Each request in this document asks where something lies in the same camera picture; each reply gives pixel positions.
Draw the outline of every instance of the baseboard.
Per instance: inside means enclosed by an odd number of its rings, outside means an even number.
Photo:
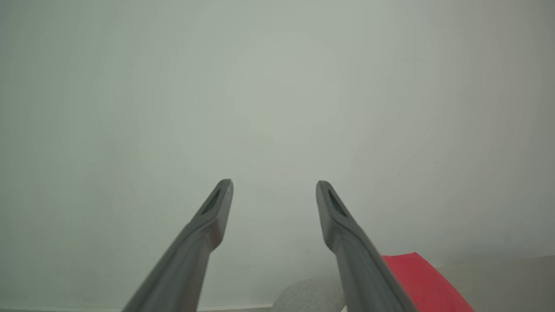
[[[197,311],[219,312],[268,312],[272,304],[230,305],[230,306],[200,306]],[[0,305],[0,312],[121,312],[121,308],[61,308],[56,306],[4,306]]]

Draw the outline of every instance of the gray pouf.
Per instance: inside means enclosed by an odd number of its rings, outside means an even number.
[[[308,279],[285,288],[271,312],[340,312],[345,306],[339,278]]]

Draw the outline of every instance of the white wall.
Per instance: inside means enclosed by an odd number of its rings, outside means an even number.
[[[0,305],[121,307],[216,182],[200,305],[383,254],[555,254],[550,0],[0,3]]]

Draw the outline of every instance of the gray surface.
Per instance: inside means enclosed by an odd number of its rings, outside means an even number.
[[[475,312],[555,311],[555,256],[437,270]]]
[[[437,268],[475,312],[555,311],[555,256]],[[339,312],[339,280],[306,280],[287,287],[272,312]]]

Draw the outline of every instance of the red cloth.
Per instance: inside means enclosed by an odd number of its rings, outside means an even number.
[[[419,254],[383,258],[419,312],[473,312],[455,287]]]

